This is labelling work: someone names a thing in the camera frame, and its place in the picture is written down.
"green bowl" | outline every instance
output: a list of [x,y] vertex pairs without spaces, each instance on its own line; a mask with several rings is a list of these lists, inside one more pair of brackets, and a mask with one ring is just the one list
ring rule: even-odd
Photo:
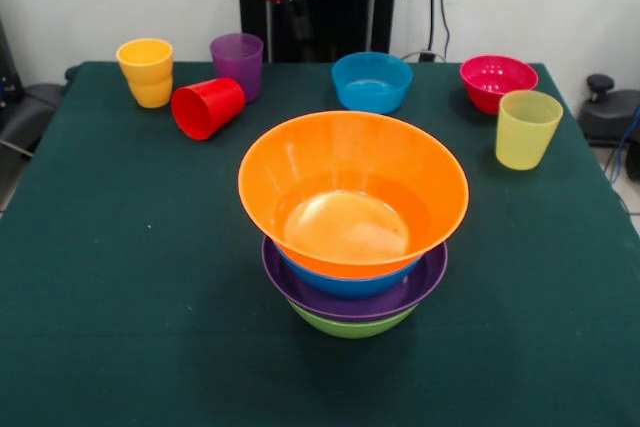
[[336,322],[335,320],[318,317],[317,315],[298,307],[293,302],[289,302],[289,304],[291,304],[293,310],[300,314],[300,317],[316,329],[324,332],[325,334],[333,335],[334,337],[341,337],[343,339],[364,339],[365,337],[373,337],[374,335],[386,332],[406,319],[413,309],[417,307],[417,305],[414,305],[410,309],[407,309],[398,315],[394,315],[387,319],[376,320],[375,322],[352,323]]

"red bowl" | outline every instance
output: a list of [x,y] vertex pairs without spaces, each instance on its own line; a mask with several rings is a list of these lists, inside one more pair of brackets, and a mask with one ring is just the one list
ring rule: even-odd
[[500,99],[514,90],[533,90],[538,74],[524,62],[501,55],[481,55],[460,67],[460,76],[473,105],[487,114],[497,115]]

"plastic cup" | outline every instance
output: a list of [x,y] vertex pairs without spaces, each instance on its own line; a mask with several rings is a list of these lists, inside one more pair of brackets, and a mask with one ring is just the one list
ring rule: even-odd
[[155,109],[169,103],[173,87],[173,47],[161,39],[137,39],[116,52],[129,89],[141,107]]
[[262,41],[251,34],[227,34],[211,42],[210,48],[217,76],[237,81],[247,103],[257,99],[262,82]]
[[500,101],[496,157],[514,170],[535,168],[562,118],[560,102],[535,91],[515,91]]
[[171,99],[178,127],[194,140],[207,140],[244,109],[244,92],[233,79],[222,78],[180,87]]

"green tablecloth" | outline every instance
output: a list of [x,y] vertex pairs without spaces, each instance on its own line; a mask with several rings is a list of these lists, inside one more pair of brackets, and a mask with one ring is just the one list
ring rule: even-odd
[[[269,284],[236,193],[261,133],[337,107],[329,66],[266,66],[198,143],[83,65],[0,221],[0,425],[640,425],[629,219],[570,115],[538,169],[501,167],[457,72],[417,65],[396,113],[468,175],[449,270],[403,324],[344,341]],[[179,63],[176,84],[210,74]]]

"cup rim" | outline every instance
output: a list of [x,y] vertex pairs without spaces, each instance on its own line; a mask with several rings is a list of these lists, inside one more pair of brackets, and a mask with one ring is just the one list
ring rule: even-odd
[[[251,40],[257,40],[259,42],[259,45],[257,46],[255,52],[251,52],[248,55],[245,55],[243,57],[229,57],[227,55],[221,55],[219,53],[213,53],[214,50],[214,44],[217,42],[221,42],[224,41],[226,39],[232,38],[232,37],[239,37],[239,38],[248,38]],[[262,55],[262,52],[264,51],[264,42],[262,41],[262,39],[260,37],[258,37],[257,35],[253,35],[253,34],[247,34],[246,32],[230,32],[228,34],[224,34],[221,35],[219,37],[216,37],[215,39],[213,39],[211,41],[211,43],[209,44],[209,50],[211,51],[211,55],[215,57],[218,57],[220,59],[224,59],[224,60],[243,60],[243,59],[250,59],[252,57],[255,57],[256,55]]]
[[[162,59],[153,61],[153,62],[129,62],[128,60],[123,60],[122,56],[121,56],[121,52],[122,49],[124,49],[125,47],[128,47],[131,44],[134,44],[136,42],[142,42],[142,41],[153,41],[153,42],[157,42],[159,44],[164,44],[167,47],[169,47],[169,53],[163,57]],[[173,55],[173,45],[171,45],[170,42],[164,40],[164,39],[158,39],[155,37],[141,37],[139,39],[133,39],[130,40],[128,42],[125,42],[124,44],[122,44],[120,47],[118,47],[118,50],[116,51],[116,58],[118,59],[118,62],[120,62],[123,65],[130,65],[132,67],[141,67],[144,65],[156,65],[156,64],[160,64],[162,62],[165,62],[167,59],[170,59],[171,56]]]
[[[176,91],[171,96],[171,114],[173,115],[173,119],[175,120],[176,124],[178,124],[178,127],[180,127],[180,130],[182,130],[182,132],[187,137],[193,140],[204,141],[213,135],[213,125],[212,125],[213,122],[211,119],[211,110],[209,109],[207,102],[192,87],[193,87],[192,85],[185,85],[183,87],[179,87],[176,89]],[[191,128],[191,125],[187,126],[187,124],[184,122],[184,119],[182,118],[182,111],[184,110],[184,105],[181,105],[180,107],[178,107],[176,99],[177,97],[182,97],[184,95],[192,96],[191,108],[198,108],[206,112],[207,114],[206,115],[207,125],[204,126],[202,129],[203,135],[197,135],[197,133],[194,133],[193,129]]]
[[[556,109],[553,119],[547,122],[529,122],[516,117],[515,115],[513,115],[507,110],[505,105],[505,102],[511,100],[511,98],[516,96],[537,97],[538,99],[544,100],[545,102],[547,102],[549,105],[552,105]],[[537,90],[514,90],[502,96],[502,98],[500,99],[499,112],[501,114],[507,115],[510,119],[522,125],[548,127],[550,125],[558,123],[562,119],[562,116],[564,115],[564,107],[562,106],[562,103],[560,103],[558,99],[544,92],[538,92]]]

